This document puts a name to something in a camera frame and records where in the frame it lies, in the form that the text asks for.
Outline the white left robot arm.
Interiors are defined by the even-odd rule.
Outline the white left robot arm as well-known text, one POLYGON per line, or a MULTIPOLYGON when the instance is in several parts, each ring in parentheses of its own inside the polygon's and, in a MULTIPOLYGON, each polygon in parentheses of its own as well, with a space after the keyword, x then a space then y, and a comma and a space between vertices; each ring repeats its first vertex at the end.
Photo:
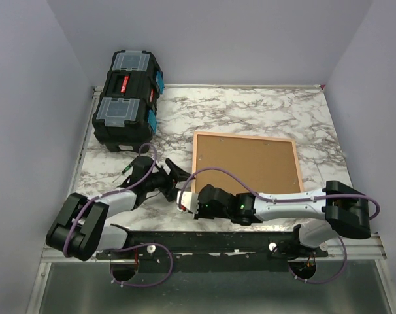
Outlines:
POLYGON ((106 219, 138 208, 155 190, 168 202, 176 199, 176 185, 190 174, 171 159, 169 171, 148 156, 136 157, 125 170, 131 174, 115 190, 94 197, 70 194, 46 235, 46 245, 64 256, 87 261, 96 251, 111 249, 119 258, 133 253, 134 243, 122 227, 105 226, 106 219))

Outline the pink picture frame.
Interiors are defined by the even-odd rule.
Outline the pink picture frame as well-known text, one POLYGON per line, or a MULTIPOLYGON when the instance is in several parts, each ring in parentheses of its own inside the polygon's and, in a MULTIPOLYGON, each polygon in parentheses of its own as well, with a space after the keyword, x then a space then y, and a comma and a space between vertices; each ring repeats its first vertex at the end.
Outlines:
POLYGON ((304 190, 293 139, 195 131, 192 171, 219 167, 256 192, 298 193, 304 190))

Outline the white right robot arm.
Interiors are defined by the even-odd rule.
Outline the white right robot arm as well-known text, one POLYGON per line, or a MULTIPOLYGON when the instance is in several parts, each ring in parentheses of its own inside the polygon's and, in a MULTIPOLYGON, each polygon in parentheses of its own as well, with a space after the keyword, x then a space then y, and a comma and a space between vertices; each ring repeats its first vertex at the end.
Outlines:
POLYGON ((231 194, 206 185, 188 209, 195 218, 225 218, 249 226, 282 218, 305 218, 289 241, 293 254, 304 256, 337 237, 368 239, 371 236, 369 204, 372 198, 339 182, 325 188, 294 194, 231 194))

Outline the black mounting base rail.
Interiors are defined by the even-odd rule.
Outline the black mounting base rail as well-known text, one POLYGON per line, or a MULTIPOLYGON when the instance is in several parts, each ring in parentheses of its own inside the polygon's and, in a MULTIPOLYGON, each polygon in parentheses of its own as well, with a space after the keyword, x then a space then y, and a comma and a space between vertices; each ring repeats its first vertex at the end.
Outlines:
POLYGON ((130 231, 126 247, 131 252, 103 250, 99 260, 130 262, 144 273, 165 271, 171 266, 181 272, 285 272, 288 262, 326 257, 320 248, 307 249, 294 232, 175 232, 130 231))

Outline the black plastic toolbox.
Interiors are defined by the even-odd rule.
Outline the black plastic toolbox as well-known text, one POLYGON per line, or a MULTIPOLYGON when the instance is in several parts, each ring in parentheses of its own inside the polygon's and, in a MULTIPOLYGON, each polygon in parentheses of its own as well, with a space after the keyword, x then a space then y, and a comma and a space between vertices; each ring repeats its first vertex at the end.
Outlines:
POLYGON ((163 71, 151 52, 115 52, 92 118, 98 142, 111 152, 148 152, 164 87, 163 71))

